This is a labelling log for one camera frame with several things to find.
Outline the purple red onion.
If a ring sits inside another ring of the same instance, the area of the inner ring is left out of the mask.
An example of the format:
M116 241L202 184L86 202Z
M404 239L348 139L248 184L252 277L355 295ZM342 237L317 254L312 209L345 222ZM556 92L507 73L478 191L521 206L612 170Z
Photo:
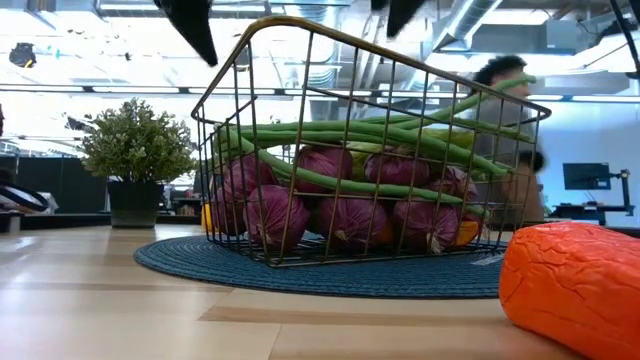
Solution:
M218 196L227 201L240 201L249 197L258 184L278 185L279 181L272 168L262 160L256 161L253 155L238 157L223 165L223 184L220 188L224 193L218 192Z
M388 154L372 154L365 163L364 174L372 183L420 187L429 182L430 167L421 160L415 162Z
M297 167L321 175L350 180L353 158L349 150L341 148L305 146L300 150Z
M262 201L258 189L248 196L244 210L244 221L251 241L262 247L266 241L270 249L294 248L302 239L310 219L310 212L298 196L289 201L289 189L278 185L261 187Z
M246 231L244 196L230 187L219 187L211 197L211 216L217 230L235 236Z
M453 205L399 201L393 208L392 221L404 247L441 253L454 244L459 218Z
M321 200L317 208L316 227L332 246L349 246L362 251L384 242L387 235L384 207L372 199L338 198Z
M441 174L437 174L427 188L468 202L475 201L478 197L474 181L463 170L452 166L447 166Z

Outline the long green beans bundle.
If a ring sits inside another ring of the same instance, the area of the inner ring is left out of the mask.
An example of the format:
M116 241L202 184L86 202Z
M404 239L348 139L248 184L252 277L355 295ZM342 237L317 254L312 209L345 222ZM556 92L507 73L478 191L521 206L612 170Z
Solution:
M324 123L304 122L302 125L295 123L263 125L261 128L237 128L225 124L219 128L216 140L222 145L224 151L231 149L245 155L256 153L259 160L271 166L274 170L286 175L294 174L298 179L311 182L328 190L352 191L357 193L378 193L384 196L401 196L414 194L424 200L441 200L444 203L459 204L463 200L452 195L439 196L432 190L420 190L417 187L407 185L380 184L372 182L358 182L348 180L344 177L322 175L317 171L300 169L283 160L279 160L265 150L258 150L254 142L248 137L256 135L259 139L266 140L273 135L276 140L294 143L297 140L297 131L301 130L305 140L341 140L348 137L356 142L368 142L380 144L383 140L396 141L402 145L418 145L419 150L428 155L447 155L450 160L458 162L471 161L473 167L485 174L494 176L506 175L512 168L502 163L494 163L479 155L473 155L469 150L453 144L449 140L440 140L432 137L426 132L419 133L417 130L435 122L447 122L451 113L459 113L476 106L489 98L487 93L476 94L462 100L455 107L448 107L430 116L421 118L414 116L390 116L387 119L366 119L354 122L334 121Z

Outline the yellow orange mango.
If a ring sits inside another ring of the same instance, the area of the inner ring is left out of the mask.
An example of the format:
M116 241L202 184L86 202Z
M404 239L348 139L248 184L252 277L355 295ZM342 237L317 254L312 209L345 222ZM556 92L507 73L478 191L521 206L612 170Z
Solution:
M468 245L479 232L479 224L476 221L465 220L462 222L455 246ZM385 223L383 231L379 235L378 245L392 245L394 243L393 225L390 220Z

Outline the potted green plant black pot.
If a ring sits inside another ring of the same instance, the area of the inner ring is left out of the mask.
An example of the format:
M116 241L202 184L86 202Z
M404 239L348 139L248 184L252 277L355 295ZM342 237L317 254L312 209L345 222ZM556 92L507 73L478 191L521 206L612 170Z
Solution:
M137 98L100 112L81 148L85 168L107 179L114 228L154 227L164 185L195 166L186 123Z

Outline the black hanging ceiling device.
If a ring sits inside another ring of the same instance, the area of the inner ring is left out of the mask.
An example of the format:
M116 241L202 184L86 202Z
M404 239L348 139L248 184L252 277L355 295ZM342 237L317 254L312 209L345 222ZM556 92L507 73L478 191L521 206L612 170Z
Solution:
M9 61L20 68L32 68L37 63L32 43L18 42L9 53Z

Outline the black partition panel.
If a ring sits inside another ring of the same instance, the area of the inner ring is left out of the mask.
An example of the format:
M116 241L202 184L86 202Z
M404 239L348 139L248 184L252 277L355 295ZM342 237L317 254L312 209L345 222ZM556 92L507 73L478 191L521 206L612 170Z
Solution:
M55 199L56 213L97 213L105 209L107 180L88 172L79 158L0 156L0 168L16 183Z

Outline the black curved bar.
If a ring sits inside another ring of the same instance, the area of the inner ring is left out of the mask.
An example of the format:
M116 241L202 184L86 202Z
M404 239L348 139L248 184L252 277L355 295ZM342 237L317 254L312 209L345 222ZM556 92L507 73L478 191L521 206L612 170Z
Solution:
M49 208L49 201L36 191L0 181L0 208L13 209L16 206L33 212L44 212Z

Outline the black computer monitor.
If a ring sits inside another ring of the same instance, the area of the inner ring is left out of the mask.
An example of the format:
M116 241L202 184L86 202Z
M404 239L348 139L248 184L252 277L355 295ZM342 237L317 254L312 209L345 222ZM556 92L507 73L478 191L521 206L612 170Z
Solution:
M611 176L608 163L564 163L566 190L610 190Z

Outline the round blue woven placemat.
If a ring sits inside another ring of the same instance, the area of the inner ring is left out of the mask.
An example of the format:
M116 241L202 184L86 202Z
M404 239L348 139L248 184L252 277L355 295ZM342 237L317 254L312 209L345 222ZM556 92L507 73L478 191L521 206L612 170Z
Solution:
M502 253L270 268L205 236L170 238L134 252L139 265L179 278L284 293L381 298L496 298Z

